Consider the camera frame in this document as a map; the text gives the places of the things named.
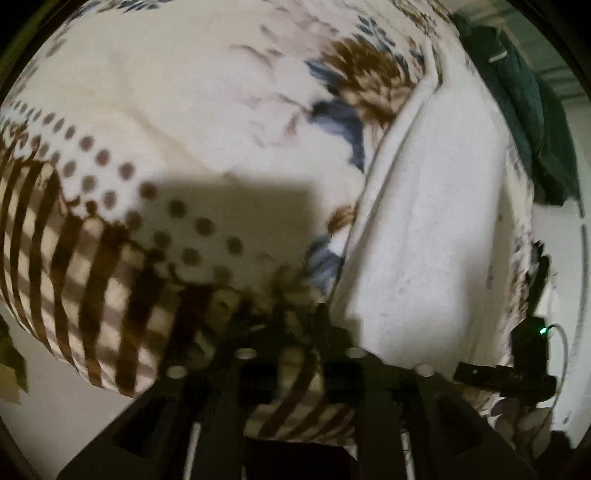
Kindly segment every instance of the patterned fabric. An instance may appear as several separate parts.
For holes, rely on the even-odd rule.
[[[133,396],[167,348],[193,340],[205,367],[238,309],[261,328],[280,301],[294,346],[246,433],[350,443],[353,411],[324,399],[298,316],[330,294],[439,28],[406,0],[88,2],[0,109],[4,302]]]

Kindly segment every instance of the brown leaf print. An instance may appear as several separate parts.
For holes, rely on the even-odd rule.
[[[391,53],[362,37],[335,41],[321,61],[340,73],[341,97],[371,125],[391,125],[414,88]]]
[[[326,225],[329,235],[332,236],[337,232],[340,232],[347,225],[353,224],[356,215],[357,208],[351,205],[337,208]]]
[[[391,0],[392,4],[428,37],[437,35],[437,23],[408,0]]]

